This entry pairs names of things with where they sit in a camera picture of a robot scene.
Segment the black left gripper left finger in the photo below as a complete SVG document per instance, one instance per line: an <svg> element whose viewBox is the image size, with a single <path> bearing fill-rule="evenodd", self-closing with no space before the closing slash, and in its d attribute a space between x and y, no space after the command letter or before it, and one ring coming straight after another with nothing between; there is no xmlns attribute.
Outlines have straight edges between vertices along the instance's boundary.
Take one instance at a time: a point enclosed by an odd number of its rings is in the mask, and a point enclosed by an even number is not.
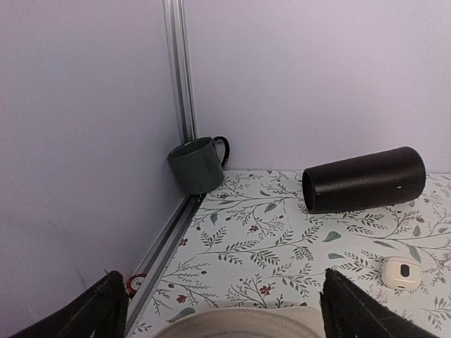
<svg viewBox="0 0 451 338"><path fill-rule="evenodd" d="M124 337L127 312L123 276L111 271L67 306L14 337Z"/></svg>

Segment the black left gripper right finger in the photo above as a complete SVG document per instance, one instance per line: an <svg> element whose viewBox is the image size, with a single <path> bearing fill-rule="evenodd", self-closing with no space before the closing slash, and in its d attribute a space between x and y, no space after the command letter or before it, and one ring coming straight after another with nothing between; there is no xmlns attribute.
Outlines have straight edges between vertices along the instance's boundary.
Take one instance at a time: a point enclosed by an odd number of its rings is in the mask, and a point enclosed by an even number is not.
<svg viewBox="0 0 451 338"><path fill-rule="evenodd" d="M423 337L434 335L379 304L337 270L328 268L320 293L327 337Z"/></svg>

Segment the white earbud charging case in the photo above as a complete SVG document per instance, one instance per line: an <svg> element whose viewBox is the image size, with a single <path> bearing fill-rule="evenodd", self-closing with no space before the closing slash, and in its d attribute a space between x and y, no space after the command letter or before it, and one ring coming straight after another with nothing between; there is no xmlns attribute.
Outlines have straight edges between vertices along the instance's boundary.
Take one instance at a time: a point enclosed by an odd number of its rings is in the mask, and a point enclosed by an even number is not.
<svg viewBox="0 0 451 338"><path fill-rule="evenodd" d="M415 290L421 282L421 264L413 258L389 256L381 266L382 283L394 290Z"/></svg>

